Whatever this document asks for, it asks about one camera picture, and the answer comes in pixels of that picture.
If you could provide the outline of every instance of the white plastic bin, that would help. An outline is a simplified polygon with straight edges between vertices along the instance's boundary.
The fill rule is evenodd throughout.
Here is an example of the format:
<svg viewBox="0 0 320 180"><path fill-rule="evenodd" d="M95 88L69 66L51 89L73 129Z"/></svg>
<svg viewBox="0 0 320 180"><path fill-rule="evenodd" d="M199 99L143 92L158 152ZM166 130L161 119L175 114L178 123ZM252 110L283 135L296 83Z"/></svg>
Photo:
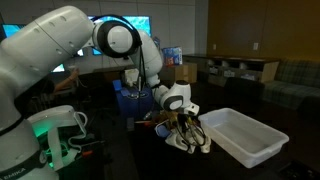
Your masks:
<svg viewBox="0 0 320 180"><path fill-rule="evenodd" d="M233 109L200 115L201 127L219 146L247 168L277 154L289 137Z"/></svg>

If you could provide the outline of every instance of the person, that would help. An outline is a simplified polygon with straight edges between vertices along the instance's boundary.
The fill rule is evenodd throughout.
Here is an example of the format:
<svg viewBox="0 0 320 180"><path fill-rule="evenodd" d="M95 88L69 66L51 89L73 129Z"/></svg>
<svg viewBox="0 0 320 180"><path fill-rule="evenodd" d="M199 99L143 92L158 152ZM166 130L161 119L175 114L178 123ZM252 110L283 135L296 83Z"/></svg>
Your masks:
<svg viewBox="0 0 320 180"><path fill-rule="evenodd" d="M33 97L40 96L41 94L55 94L56 92L62 90L65 87L70 86L79 76L79 69L74 69L70 76L68 76L63 81L55 84L49 79L48 76L44 77L27 91L19 95L15 100L14 104L20 114L27 118L26 116L32 115L28 114L28 105L30 104Z"/></svg>

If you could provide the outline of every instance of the cabinet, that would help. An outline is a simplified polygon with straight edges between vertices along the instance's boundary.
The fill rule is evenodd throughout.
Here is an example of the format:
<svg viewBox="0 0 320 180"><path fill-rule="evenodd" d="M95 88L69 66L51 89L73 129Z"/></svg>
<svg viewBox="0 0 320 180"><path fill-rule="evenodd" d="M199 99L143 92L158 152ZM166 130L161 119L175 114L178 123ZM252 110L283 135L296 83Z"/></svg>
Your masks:
<svg viewBox="0 0 320 180"><path fill-rule="evenodd" d="M197 63L198 73L206 75L209 83L224 86L228 77L240 77L262 83L272 81L280 60L193 54L184 55L183 61Z"/></svg>

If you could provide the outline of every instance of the couch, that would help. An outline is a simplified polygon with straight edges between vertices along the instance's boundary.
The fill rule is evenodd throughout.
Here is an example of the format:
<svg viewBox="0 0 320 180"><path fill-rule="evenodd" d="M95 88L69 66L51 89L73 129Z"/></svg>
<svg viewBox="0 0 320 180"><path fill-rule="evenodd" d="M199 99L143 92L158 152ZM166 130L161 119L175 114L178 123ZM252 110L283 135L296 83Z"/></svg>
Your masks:
<svg viewBox="0 0 320 180"><path fill-rule="evenodd" d="M274 81L265 83L262 98L296 110L309 96L320 97L320 62L282 60Z"/></svg>

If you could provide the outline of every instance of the office room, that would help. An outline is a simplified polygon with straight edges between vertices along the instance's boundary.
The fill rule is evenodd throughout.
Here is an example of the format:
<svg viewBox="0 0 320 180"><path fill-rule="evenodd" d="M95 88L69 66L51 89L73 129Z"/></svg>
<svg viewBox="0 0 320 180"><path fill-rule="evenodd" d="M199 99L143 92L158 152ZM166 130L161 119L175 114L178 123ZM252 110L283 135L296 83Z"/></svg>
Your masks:
<svg viewBox="0 0 320 180"><path fill-rule="evenodd" d="M319 5L1 1L0 179L319 179Z"/></svg>

